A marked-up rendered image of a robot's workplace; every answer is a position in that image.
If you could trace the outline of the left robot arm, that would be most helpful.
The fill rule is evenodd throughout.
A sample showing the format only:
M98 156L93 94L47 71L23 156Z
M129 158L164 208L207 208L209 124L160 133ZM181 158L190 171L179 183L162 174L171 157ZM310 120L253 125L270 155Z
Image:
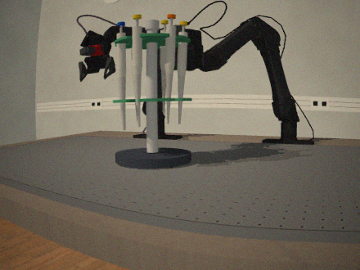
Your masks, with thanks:
M196 69L204 72L219 70L236 51L251 40L257 47L257 50L260 51L266 65L272 88L273 113L278 118L278 121L283 122L281 123L280 139L266 138L262 142L313 145L314 141L297 140L297 122L299 122L299 116L297 115L295 99L292 99L287 86L281 63L279 50L279 46L281 46L280 34L259 17L255 17L247 22L249 23L245 22L241 27L206 52L203 49L201 32L199 30L185 29L188 32L187 37L191 39L187 46L193 45L196 47Z

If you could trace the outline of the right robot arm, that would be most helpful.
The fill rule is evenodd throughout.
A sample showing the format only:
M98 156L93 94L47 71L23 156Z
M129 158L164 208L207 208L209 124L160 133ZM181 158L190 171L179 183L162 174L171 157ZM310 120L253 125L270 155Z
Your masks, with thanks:
M118 26L111 26L104 35L97 34L91 30L88 31L88 37L89 37L89 45L99 45L101 44L101 49L105 48L107 52L110 53L111 50L111 43L113 43L117 38L116 34L119 33L120 27ZM126 33L126 36L133 36L132 28L129 27L123 27L123 32ZM87 35L86 35L87 36ZM84 37L80 49L80 56L91 56L95 53L94 47L86 47L86 36ZM106 37L107 36L107 37ZM103 41L104 40L104 41ZM99 42L99 43L98 43ZM162 98L162 92L161 92L161 71L159 70L159 63L160 59L157 54L157 79L158 79L158 92L157 92L157 98ZM170 140L177 140L182 138L182 135L165 135L164 132L164 119L165 116L163 115L163 106L162 101L157 102L157 108L158 108L158 139L170 139ZM146 102L143 102L142 106L142 112L144 115L146 115ZM138 136L139 135L139 136ZM146 134L138 134L133 135L133 138L146 138Z

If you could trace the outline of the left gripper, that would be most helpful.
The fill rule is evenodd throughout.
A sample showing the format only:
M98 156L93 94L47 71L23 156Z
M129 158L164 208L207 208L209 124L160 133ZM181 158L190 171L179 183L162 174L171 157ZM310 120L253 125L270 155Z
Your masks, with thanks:
M175 48L175 66L174 70L177 70L178 64L178 52L177 47ZM187 46L187 70L196 68L196 47L195 46Z

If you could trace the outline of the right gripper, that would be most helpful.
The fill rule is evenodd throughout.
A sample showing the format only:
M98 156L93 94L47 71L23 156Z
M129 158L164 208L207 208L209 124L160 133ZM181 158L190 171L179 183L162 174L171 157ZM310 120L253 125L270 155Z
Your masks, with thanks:
M91 56L85 57L84 61L87 64L87 67L83 61L79 62L79 80L80 82L87 76L87 74L99 73L100 69L105 69L104 79L113 74L115 69L114 58L109 55L109 52L105 48L101 49L101 44L99 45L89 45L88 47L94 47L95 53ZM106 54L106 55L104 55ZM110 56L110 57L109 57ZM95 60L96 59L96 60ZM103 63L105 62L105 63ZM86 69L87 68L87 69ZM109 69L109 72L107 70ZM82 76L81 76L82 73Z

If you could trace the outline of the white pipette with blue button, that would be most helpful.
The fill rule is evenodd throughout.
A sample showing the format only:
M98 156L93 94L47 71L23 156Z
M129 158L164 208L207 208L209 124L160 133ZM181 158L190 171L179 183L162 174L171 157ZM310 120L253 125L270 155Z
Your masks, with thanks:
M126 36L123 33L123 26L125 22L118 22L117 26L120 27L120 33L117 33L117 39ZM126 43L117 43L117 76L118 76L118 87L119 87L119 99L125 99L126 92ZM125 102L120 102L120 114L122 129L126 130L125 126Z

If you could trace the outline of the white pipette with yellow button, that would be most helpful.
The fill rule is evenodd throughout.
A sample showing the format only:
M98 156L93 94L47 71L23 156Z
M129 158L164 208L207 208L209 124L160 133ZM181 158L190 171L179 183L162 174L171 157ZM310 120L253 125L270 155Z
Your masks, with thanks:
M188 32L185 32L186 21L180 21L182 26L182 32L178 35L184 35L187 37ZM183 97L185 74L187 70L187 43L178 43L178 97ZM178 124L181 124L182 115L182 101L178 102Z
M134 88L137 108L137 126L140 127L140 105L138 99L141 99L141 77L142 77L142 38L140 34L142 32L142 26L138 26L138 20L142 18L142 15L133 15L133 19L136 20L136 26L133 26L132 36L132 55L133 55L133 77Z

